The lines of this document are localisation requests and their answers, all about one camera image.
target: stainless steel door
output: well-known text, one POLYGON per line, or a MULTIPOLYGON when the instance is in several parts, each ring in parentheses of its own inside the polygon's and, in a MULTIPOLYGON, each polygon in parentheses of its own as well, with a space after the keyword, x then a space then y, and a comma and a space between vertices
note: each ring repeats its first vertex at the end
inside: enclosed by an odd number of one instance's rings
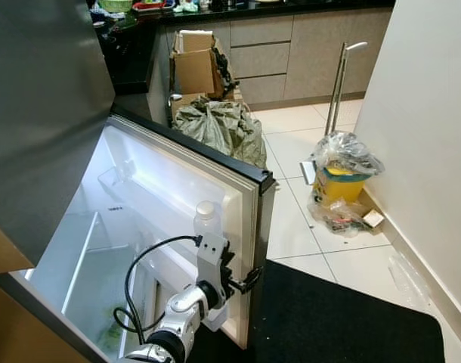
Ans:
POLYGON ((84 0, 0 0, 0 229, 37 264, 113 102, 84 0))

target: clear plastic bag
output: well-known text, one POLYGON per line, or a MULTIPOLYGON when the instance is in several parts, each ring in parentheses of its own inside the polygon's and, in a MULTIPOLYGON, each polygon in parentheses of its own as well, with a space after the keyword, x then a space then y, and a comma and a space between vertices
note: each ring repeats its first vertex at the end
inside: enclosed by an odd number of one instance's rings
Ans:
POLYGON ((332 233, 343 237, 355 237, 359 231, 371 229, 361 218, 367 208, 359 203, 347 204, 341 198, 329 206, 324 206, 317 203, 313 192, 308 200, 308 209, 314 219, 324 222, 332 233))
POLYGON ((318 168, 335 167, 366 175, 378 175, 385 170, 368 147, 352 132, 333 131, 318 142, 310 160, 318 168))

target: white tile floor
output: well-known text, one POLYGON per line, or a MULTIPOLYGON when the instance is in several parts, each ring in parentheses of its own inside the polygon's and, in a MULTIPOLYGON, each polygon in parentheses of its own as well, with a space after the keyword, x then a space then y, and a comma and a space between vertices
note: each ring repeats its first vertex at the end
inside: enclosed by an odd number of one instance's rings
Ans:
MULTIPOLYGON (((353 131, 361 100, 344 101, 337 129, 353 131)), ((395 286, 388 259, 395 251, 382 234, 359 233, 343 238, 330 233, 308 211, 311 187, 302 178, 299 162, 323 137, 328 104, 254 112, 261 120, 268 148, 268 168, 279 186, 274 200, 268 258, 352 289, 407 306, 395 286)), ((442 326, 447 363, 461 363, 461 343, 431 302, 424 312, 442 326)))

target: black floor mat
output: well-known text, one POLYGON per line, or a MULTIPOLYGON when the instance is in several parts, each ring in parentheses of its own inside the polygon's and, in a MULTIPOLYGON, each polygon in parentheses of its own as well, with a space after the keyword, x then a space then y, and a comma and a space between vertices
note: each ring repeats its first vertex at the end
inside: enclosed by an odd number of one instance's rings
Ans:
POLYGON ((197 332, 189 362, 444 363, 431 316, 267 261, 255 344, 197 332))

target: bottle cap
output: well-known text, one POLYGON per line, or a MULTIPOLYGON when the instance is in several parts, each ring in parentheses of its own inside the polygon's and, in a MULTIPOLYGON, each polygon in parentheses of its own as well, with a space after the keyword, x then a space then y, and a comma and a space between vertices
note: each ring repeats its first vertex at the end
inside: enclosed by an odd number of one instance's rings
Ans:
POLYGON ((214 204, 204 200, 197 204, 196 212, 201 219, 211 219, 215 215, 214 204))

